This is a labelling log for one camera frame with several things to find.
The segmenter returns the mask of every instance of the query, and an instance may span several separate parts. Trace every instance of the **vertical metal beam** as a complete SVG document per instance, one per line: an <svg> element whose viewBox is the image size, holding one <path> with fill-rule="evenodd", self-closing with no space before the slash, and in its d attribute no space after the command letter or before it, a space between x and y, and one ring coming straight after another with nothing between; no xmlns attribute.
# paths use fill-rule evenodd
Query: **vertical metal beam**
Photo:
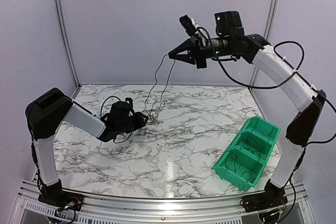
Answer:
<svg viewBox="0 0 336 224"><path fill-rule="evenodd" d="M66 59L67 59L68 67L69 67L69 70L70 70L71 78L72 78L72 81L74 82L76 88L79 88L80 83L79 83L79 80L78 80L78 75L77 75L77 71L76 71L76 68L75 68L75 63L73 61L74 59L72 57L72 52L71 52L71 49L70 49L68 35L67 35L65 23L64 23L61 0L54 0L54 3L55 3L56 16L57 16L58 26L59 26L59 30L60 30L61 39L62 39L62 44L63 44L63 47L64 47L64 52L65 52L65 55L66 55Z"/></svg>
<svg viewBox="0 0 336 224"><path fill-rule="evenodd" d="M279 3L279 0L271 0L271 4L269 6L267 22L266 22L266 27L265 27L265 31L264 31L264 38L266 38L267 40L269 39L269 37L271 35L271 32L272 32L272 28L273 28L273 25L274 25L275 16L276 16L276 12L277 12L278 3ZM260 70L257 69L256 67L254 67L252 77L251 77L251 80L250 80L250 85L251 86L255 85L255 83L257 82L259 72L260 72Z"/></svg>

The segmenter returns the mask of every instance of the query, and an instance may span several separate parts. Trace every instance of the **white wall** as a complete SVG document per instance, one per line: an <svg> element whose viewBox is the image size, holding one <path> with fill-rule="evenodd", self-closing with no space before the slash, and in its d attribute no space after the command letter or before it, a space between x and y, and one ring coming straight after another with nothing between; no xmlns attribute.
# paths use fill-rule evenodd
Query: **white wall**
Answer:
<svg viewBox="0 0 336 224"><path fill-rule="evenodd" d="M0 0L0 216L7 223L34 164L25 109L59 87L72 95L53 0Z"/></svg>
<svg viewBox="0 0 336 224"><path fill-rule="evenodd" d="M336 2L335 0L280 0L270 42L296 40L306 51L301 73L317 88L327 93L336 105ZM300 50L285 45L279 48L294 66ZM260 86L272 85L261 74ZM281 126L283 133L296 115L289 99L281 92L254 90L266 119ZM336 131L336 115L326 104L311 140L327 140ZM336 140L326 145L310 145L297 178L302 179L308 192L317 223L336 223Z"/></svg>
<svg viewBox="0 0 336 224"><path fill-rule="evenodd" d="M215 36L216 12L238 10L246 33L265 29L270 0L62 0L69 40L82 83L152 83L164 54L188 38L179 17L188 14ZM172 60L159 81L165 82ZM248 82L252 66L228 63ZM178 84L232 84L215 62L209 68L179 62L171 77Z"/></svg>

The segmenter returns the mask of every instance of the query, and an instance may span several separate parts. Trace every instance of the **divided green tray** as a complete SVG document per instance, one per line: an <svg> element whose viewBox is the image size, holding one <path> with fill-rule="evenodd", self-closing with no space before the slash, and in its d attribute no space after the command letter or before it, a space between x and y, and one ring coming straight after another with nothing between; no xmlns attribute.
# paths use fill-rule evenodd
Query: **divided green tray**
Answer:
<svg viewBox="0 0 336 224"><path fill-rule="evenodd" d="M250 118L212 169L239 190L255 187L279 134L279 127L258 116Z"/></svg>

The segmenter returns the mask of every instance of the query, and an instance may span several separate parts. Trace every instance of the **white marble surface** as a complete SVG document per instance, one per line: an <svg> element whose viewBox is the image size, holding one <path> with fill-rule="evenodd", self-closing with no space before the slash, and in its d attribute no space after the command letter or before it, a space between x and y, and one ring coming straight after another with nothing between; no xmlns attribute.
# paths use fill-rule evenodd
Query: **white marble surface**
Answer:
<svg viewBox="0 0 336 224"><path fill-rule="evenodd" d="M84 86L76 101L99 115L110 95L131 97L144 109L151 86ZM148 100L159 99L158 86ZM63 123L54 143L56 166L66 188L129 197L197 198L242 194L211 170L245 121L260 112L247 89L168 86L159 123L128 141L103 143ZM279 161L275 147L256 188L262 190Z"/></svg>

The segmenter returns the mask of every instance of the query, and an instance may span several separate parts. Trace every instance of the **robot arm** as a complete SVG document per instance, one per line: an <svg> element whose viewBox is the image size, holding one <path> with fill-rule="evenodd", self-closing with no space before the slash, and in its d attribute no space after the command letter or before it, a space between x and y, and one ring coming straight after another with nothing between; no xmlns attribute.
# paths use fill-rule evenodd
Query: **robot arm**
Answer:
<svg viewBox="0 0 336 224"><path fill-rule="evenodd" d="M54 135L62 121L66 121L103 142L116 139L119 134L131 133L144 127L148 117L134 112L132 99L118 101L101 119L72 101L59 89L53 88L28 105L26 117L32 134L32 154L38 168L38 184L42 186L39 200L55 206L65 206L82 195L62 190L54 158Z"/></svg>
<svg viewBox="0 0 336 224"><path fill-rule="evenodd" d="M265 192L244 196L242 199L242 206L247 212L280 206L282 201L288 202L284 187L303 160L307 142L319 118L326 95L308 83L262 36L258 34L245 36L238 12L217 13L215 19L216 33L219 37L210 38L204 28L192 29L190 26L193 24L188 22L189 18L181 17L180 21L187 33L189 31L191 38L170 51L169 57L194 64L197 68L206 68L206 60L209 58L216 61L236 61L242 57L263 71L275 83L283 83L286 80L279 87L299 113L287 128L286 147L275 172L265 186ZM204 41L199 34L196 34L195 31L200 30L207 33L207 40Z"/></svg>

